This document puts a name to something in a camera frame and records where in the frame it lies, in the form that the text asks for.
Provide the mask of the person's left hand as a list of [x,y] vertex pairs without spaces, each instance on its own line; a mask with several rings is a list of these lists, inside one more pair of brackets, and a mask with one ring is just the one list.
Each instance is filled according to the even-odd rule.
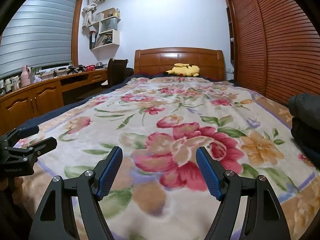
[[21,205],[23,203],[23,182],[23,177],[1,179],[1,191],[4,191],[7,187],[10,187],[9,192],[11,193],[12,200],[16,205]]

